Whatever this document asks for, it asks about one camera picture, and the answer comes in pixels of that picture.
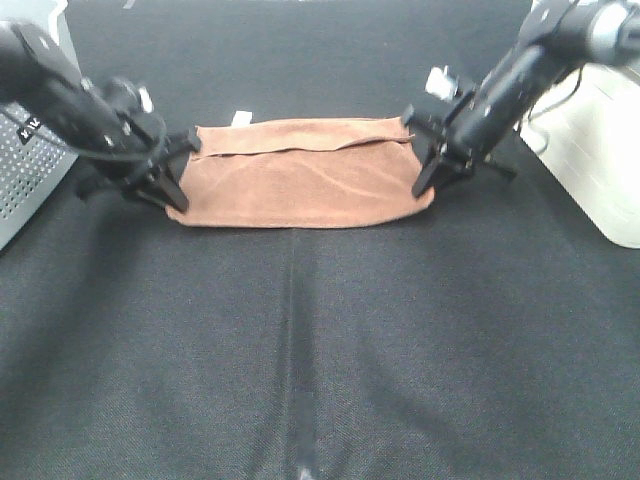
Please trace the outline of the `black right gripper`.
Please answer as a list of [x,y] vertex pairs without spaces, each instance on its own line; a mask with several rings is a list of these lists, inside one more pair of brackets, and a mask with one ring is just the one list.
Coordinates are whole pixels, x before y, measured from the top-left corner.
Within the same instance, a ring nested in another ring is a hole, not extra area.
[[516,171],[492,159],[492,151],[518,117],[518,89],[459,87],[458,96],[447,102],[451,109],[438,116],[414,105],[402,113],[402,124],[429,138],[427,155],[411,193],[420,197],[430,188],[436,193],[466,180],[478,166],[512,180]]

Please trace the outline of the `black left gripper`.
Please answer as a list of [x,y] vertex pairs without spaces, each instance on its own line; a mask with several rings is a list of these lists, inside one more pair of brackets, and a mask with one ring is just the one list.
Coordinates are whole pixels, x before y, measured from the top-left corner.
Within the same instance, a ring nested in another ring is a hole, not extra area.
[[78,149],[94,173],[79,182],[76,195],[87,200],[114,192],[128,200],[186,212],[189,200],[174,163],[201,146],[194,128],[171,134],[164,120],[153,114],[120,118],[114,129],[98,137],[96,145]]

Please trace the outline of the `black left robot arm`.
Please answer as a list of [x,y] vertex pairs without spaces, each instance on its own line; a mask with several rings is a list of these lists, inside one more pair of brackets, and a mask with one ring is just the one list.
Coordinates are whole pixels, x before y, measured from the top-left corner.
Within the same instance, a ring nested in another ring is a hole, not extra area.
[[55,134],[53,144],[85,159],[94,174],[82,180],[81,199],[117,191],[181,213],[189,200],[172,162],[197,152],[195,129],[171,134],[146,88],[124,78],[96,86],[40,26],[1,24],[1,104],[20,105]]

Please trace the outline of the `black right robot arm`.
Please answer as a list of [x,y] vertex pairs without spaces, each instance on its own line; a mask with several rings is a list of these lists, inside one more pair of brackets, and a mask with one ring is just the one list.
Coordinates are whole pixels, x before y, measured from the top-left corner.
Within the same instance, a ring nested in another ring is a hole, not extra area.
[[408,106],[402,115],[430,139],[411,193],[470,178],[478,165],[513,179],[492,160],[504,136],[555,84],[587,64],[619,67],[639,56],[639,5],[633,1],[540,1],[523,20],[515,43],[480,84],[434,67],[426,93],[452,104],[444,117]]

